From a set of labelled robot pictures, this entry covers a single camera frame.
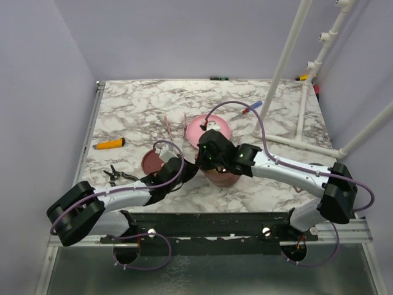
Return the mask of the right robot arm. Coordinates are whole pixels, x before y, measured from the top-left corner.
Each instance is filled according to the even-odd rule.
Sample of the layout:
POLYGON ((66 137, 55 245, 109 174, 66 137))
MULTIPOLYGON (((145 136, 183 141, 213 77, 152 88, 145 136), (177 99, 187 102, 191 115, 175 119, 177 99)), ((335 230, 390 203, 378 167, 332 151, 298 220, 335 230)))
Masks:
POLYGON ((204 132, 197 146, 196 164, 202 170, 272 179, 314 195, 312 201, 290 211, 289 221, 282 225, 288 240, 298 239, 321 222, 347 224, 351 219, 357 186, 345 165, 326 167, 269 157, 258 146, 235 146, 215 130, 204 132))

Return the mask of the pink steel lunch pot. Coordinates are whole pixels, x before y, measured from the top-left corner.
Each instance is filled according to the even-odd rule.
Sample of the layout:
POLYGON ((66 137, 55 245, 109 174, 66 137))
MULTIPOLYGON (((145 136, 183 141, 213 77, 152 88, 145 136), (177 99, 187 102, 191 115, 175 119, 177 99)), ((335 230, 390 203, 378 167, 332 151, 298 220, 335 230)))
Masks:
POLYGON ((214 179, 227 179, 227 178, 239 178, 240 175, 234 175, 232 173, 219 173, 216 170, 208 170, 208 171, 202 171, 205 177, 207 177, 208 180, 214 180, 214 179))

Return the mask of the pink food plate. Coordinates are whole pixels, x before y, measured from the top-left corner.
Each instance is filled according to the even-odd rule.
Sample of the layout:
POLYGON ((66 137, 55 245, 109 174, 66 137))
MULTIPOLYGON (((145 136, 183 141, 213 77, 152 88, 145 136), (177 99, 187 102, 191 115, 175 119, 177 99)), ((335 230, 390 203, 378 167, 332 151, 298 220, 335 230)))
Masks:
MULTIPOLYGON (((201 135, 204 133, 204 131, 201 129, 200 125, 202 124, 203 119, 205 119, 205 115, 199 115, 194 117, 190 123, 187 126, 187 130, 186 130, 186 136, 188 141, 190 142, 190 144, 197 148, 197 144, 198 141, 201 137, 201 135)), ((221 134, 224 135, 224 137, 226 137, 227 139, 230 139, 231 136, 231 130, 229 127, 229 124, 221 117, 217 116, 217 115, 210 115, 208 118, 208 121, 216 121, 219 126, 220 126, 220 130, 218 132, 221 132, 221 134)))

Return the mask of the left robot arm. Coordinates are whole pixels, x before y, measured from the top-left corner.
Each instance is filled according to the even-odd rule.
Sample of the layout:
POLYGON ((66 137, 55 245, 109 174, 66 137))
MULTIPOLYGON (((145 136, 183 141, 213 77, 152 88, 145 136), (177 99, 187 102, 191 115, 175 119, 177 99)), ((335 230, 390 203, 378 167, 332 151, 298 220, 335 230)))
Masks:
POLYGON ((71 246, 88 235, 116 236, 121 242, 130 242, 136 228, 122 214, 111 220, 104 215, 127 207, 145 207, 162 201, 176 186, 190 181, 198 172, 194 163, 172 157, 156 173, 133 183, 95 189, 88 181, 73 186, 47 210, 52 223, 50 233, 59 237, 63 246, 71 246))

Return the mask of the dark red steel lunch pot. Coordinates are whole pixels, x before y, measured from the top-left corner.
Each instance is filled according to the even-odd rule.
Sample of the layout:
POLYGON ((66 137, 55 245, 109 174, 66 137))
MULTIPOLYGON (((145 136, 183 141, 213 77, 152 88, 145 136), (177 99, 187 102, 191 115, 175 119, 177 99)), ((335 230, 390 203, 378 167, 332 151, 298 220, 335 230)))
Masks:
POLYGON ((227 178, 227 179, 214 179, 211 180, 213 185, 217 187, 231 187, 239 181, 239 178, 227 178))

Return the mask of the pink food tongs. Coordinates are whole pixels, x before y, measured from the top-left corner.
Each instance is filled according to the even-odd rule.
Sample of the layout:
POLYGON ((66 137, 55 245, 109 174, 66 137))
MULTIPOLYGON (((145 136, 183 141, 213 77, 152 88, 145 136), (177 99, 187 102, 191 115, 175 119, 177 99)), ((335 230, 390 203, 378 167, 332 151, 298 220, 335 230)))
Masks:
MULTIPOLYGON (((170 140, 172 140, 173 139, 173 134, 171 132, 171 128, 170 128, 170 124, 169 124, 169 120, 168 120, 167 116, 164 117, 164 123, 165 123, 165 126, 166 126, 166 130, 167 130, 167 132, 169 134, 169 138, 170 138, 170 140)), ((181 133, 183 138, 186 137, 186 130, 187 130, 187 115, 186 115, 186 113, 184 113, 183 123, 182 123, 182 133, 181 133)))

